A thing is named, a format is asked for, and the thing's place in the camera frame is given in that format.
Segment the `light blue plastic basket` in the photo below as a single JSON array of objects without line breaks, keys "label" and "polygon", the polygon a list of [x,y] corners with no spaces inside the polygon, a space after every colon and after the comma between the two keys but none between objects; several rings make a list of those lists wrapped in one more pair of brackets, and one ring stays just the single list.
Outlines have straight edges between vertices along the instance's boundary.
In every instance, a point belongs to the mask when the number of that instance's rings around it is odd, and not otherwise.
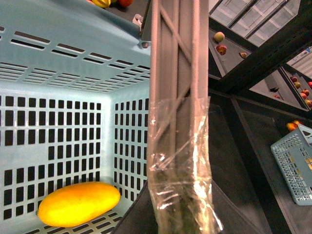
[{"label": "light blue plastic basket", "polygon": [[301,124],[271,146],[277,164],[301,206],[312,205],[312,129]]},{"label": "light blue plastic basket", "polygon": [[[146,180],[150,48],[139,28],[85,0],[0,0],[0,233],[106,234]],[[36,216],[82,181],[122,199],[79,227]]]}]

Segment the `plastic wrap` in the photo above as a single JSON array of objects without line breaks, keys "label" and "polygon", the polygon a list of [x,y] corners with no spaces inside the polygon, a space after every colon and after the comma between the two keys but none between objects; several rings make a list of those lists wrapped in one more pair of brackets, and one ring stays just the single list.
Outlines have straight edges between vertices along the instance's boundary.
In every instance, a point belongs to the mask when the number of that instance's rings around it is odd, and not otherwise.
[{"label": "plastic wrap", "polygon": [[159,234],[216,234],[208,155],[209,99],[151,103],[148,180]]}]

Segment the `apple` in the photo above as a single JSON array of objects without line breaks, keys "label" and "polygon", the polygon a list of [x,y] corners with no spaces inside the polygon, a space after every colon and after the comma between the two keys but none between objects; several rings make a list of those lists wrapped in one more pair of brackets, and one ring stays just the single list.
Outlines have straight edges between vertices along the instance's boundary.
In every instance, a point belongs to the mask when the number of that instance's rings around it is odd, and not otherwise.
[{"label": "apple", "polygon": [[309,100],[309,99],[306,99],[306,104],[309,106],[309,107],[312,107],[312,102]]},{"label": "apple", "polygon": [[302,98],[303,98],[304,100],[307,99],[307,95],[306,95],[306,94],[300,93],[300,95],[302,96]]},{"label": "apple", "polygon": [[301,91],[302,93],[304,93],[305,95],[309,96],[310,92],[307,89],[304,89]]},{"label": "apple", "polygon": [[239,55],[240,55],[243,59],[245,59],[245,58],[247,57],[247,54],[246,54],[245,52],[240,52]]},{"label": "apple", "polygon": [[225,55],[226,50],[227,50],[227,47],[226,47],[226,45],[221,44],[221,45],[218,45],[218,46],[216,47],[216,50],[219,52],[219,54]]},{"label": "apple", "polygon": [[128,7],[132,4],[133,0],[117,0],[120,6]]},{"label": "apple", "polygon": [[298,81],[294,82],[293,84],[296,86],[297,89],[301,87],[301,84]]},{"label": "apple", "polygon": [[217,43],[220,43],[223,41],[223,39],[225,38],[224,34],[222,32],[217,32],[215,35],[214,35],[214,40],[217,42]]},{"label": "apple", "polygon": [[290,132],[292,132],[293,130],[295,130],[298,127],[298,124],[292,122],[292,123],[288,123],[286,124],[286,127],[288,128],[288,130]]},{"label": "apple", "polygon": [[296,82],[296,81],[298,81],[298,78],[297,78],[297,77],[295,77],[295,76],[292,76],[290,79],[292,80],[292,82]]},{"label": "apple", "polygon": [[111,0],[92,0],[92,2],[101,8],[109,7],[111,4]]},{"label": "apple", "polygon": [[295,123],[295,124],[297,124],[297,125],[298,125],[298,124],[302,124],[302,125],[303,125],[303,123],[302,123],[301,121],[299,121],[299,120],[294,120],[293,123]]}]

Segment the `red apple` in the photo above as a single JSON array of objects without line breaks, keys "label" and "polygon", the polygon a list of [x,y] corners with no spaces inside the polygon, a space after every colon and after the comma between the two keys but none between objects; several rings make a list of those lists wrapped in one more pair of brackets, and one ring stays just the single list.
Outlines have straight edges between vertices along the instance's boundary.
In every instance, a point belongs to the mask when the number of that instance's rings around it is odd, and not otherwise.
[{"label": "red apple", "polygon": [[128,7],[132,4],[133,0],[118,0],[117,1],[122,7]]},{"label": "red apple", "polygon": [[310,92],[307,89],[304,89],[301,91],[302,93],[304,93],[305,95],[309,96]]},{"label": "red apple", "polygon": [[309,107],[312,107],[312,102],[309,100],[309,99],[306,99],[306,104],[309,106]]},{"label": "red apple", "polygon": [[303,98],[304,100],[307,99],[307,95],[306,95],[306,94],[300,93],[300,95],[302,96],[302,98]]},{"label": "red apple", "polygon": [[227,47],[226,47],[226,45],[221,44],[221,45],[218,45],[218,46],[216,47],[216,50],[219,52],[219,54],[225,55],[226,50],[227,50]]},{"label": "red apple", "polygon": [[292,132],[293,130],[295,130],[298,127],[298,125],[296,123],[292,122],[292,123],[286,124],[286,127],[288,128],[288,130],[290,132]]},{"label": "red apple", "polygon": [[292,76],[292,77],[291,77],[291,80],[292,80],[292,82],[296,82],[296,81],[298,81],[298,78],[295,77],[295,76]]}]

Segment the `yellow mango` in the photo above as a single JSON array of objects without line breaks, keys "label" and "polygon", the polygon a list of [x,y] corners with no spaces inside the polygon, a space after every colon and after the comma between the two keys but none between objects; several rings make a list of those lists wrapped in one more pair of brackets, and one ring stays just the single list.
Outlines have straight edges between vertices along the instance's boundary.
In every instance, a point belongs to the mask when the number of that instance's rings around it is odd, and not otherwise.
[{"label": "yellow mango", "polygon": [[119,191],[103,182],[73,184],[49,194],[38,209],[38,217],[52,227],[74,227],[115,207]]},{"label": "yellow mango", "polygon": [[92,0],[93,3],[99,7],[106,8],[111,4],[111,0]]}]

